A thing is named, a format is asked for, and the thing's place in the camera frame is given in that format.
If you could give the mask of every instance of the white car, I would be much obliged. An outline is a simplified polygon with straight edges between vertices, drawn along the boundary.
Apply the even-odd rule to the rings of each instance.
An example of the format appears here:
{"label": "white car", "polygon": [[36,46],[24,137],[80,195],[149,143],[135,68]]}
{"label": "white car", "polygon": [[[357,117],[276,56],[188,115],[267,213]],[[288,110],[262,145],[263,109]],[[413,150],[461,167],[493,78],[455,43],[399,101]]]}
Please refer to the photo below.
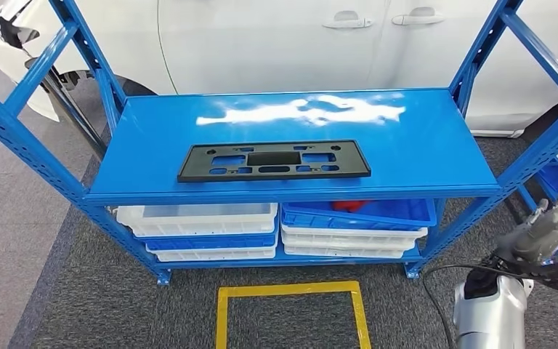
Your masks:
{"label": "white car", "polygon": [[[115,74],[135,94],[443,87],[495,0],[78,0]],[[558,1],[519,14],[558,56]],[[0,7],[0,69],[13,81],[61,26],[47,0]],[[55,63],[74,88],[73,44]],[[558,88],[505,33],[478,74],[467,122],[516,137],[558,103]],[[29,106],[58,120],[40,87]]]}

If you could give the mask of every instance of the yellow floor marking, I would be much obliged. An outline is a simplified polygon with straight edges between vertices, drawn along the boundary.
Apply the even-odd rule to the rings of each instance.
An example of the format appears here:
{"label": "yellow floor marking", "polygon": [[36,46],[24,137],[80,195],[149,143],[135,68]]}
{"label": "yellow floor marking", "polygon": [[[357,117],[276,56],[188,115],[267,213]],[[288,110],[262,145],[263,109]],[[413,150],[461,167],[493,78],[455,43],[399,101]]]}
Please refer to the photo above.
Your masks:
{"label": "yellow floor marking", "polygon": [[316,282],[311,284],[234,286],[220,287],[217,298],[217,339],[216,348],[227,347],[227,300],[230,297],[284,296],[288,294],[310,294],[329,292],[349,292],[356,319],[358,342],[362,349],[371,349],[363,296],[358,281]]}

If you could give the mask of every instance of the shelf foot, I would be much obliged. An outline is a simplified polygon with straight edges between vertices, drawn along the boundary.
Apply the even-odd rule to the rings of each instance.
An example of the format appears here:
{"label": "shelf foot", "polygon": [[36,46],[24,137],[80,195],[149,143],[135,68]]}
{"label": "shelf foot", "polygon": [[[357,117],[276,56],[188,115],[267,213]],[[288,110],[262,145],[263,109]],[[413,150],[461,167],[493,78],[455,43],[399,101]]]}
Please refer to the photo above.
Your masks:
{"label": "shelf foot", "polygon": [[405,276],[407,276],[408,278],[411,278],[411,279],[420,278],[420,271],[412,269],[411,267],[413,265],[414,265],[414,263],[403,264],[403,268],[405,269]]}
{"label": "shelf foot", "polygon": [[171,275],[172,273],[169,269],[162,271],[159,275],[157,275],[157,285],[168,286],[170,284]]}

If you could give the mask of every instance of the gray carpet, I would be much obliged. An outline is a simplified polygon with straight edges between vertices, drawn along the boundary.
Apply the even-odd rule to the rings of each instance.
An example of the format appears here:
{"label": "gray carpet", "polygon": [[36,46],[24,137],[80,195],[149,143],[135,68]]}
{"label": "gray carpet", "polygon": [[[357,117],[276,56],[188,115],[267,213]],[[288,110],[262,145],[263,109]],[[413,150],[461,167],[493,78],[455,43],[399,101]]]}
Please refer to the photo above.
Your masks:
{"label": "gray carpet", "polygon": [[[496,174],[525,148],[522,140],[484,139],[479,144]],[[91,166],[87,175],[95,170]],[[467,202],[449,201],[444,223]],[[518,215],[524,213],[517,198],[510,202]],[[360,282],[374,348],[445,348],[422,282],[406,279],[399,265],[176,270],[171,286],[162,287],[98,227],[79,214],[71,216],[56,246],[68,238],[71,245],[49,257],[36,289],[41,296],[29,303],[10,343],[13,348],[212,348],[220,286],[343,280]],[[478,261],[497,235],[514,226],[514,219],[507,205],[500,205],[432,264]],[[465,270],[444,270],[431,280],[448,316],[453,287],[465,275]],[[558,348],[558,292],[536,287],[526,332],[528,348]],[[231,300],[228,344],[353,348],[353,310],[346,294]]]}

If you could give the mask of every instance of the blue metal shelf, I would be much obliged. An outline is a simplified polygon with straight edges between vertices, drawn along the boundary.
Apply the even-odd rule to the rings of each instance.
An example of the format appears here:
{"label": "blue metal shelf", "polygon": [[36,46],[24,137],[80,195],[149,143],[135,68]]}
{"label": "blue metal shelf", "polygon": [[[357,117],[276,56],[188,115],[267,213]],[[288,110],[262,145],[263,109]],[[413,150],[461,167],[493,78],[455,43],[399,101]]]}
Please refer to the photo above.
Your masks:
{"label": "blue metal shelf", "polygon": [[[308,140],[356,140],[371,177],[176,181],[194,144]],[[129,98],[85,201],[332,201],[486,196],[498,190],[448,90],[409,89]]]}
{"label": "blue metal shelf", "polygon": [[[474,79],[506,28],[558,85],[558,59],[516,14],[522,0],[497,1],[448,88],[162,97],[127,97],[74,0],[49,1],[63,28],[5,104],[0,102],[0,141],[156,275],[160,284],[168,283],[170,270],[175,268],[385,262],[403,263],[408,277],[417,277],[426,263],[508,195],[517,189],[524,191],[525,181],[558,154],[557,119],[494,178],[464,122]],[[80,183],[17,120],[41,76],[50,71],[69,41],[76,45],[99,84],[113,132],[91,188]],[[207,183],[176,180],[186,152],[195,144],[320,140],[356,140],[369,163],[371,177]],[[288,256],[279,245],[277,256],[270,260],[158,262],[105,207],[434,198],[439,221],[445,200],[462,196],[476,198],[444,230],[431,227],[422,250],[414,248],[403,258],[387,260]]]}
{"label": "blue metal shelf", "polygon": [[361,257],[316,257],[296,256],[283,251],[281,239],[277,243],[275,258],[260,260],[202,260],[194,262],[157,262],[162,269],[192,268],[247,268],[247,267],[288,267],[303,265],[354,265],[354,264],[387,264],[408,263],[422,260],[418,247],[405,251],[401,258],[361,258]]}

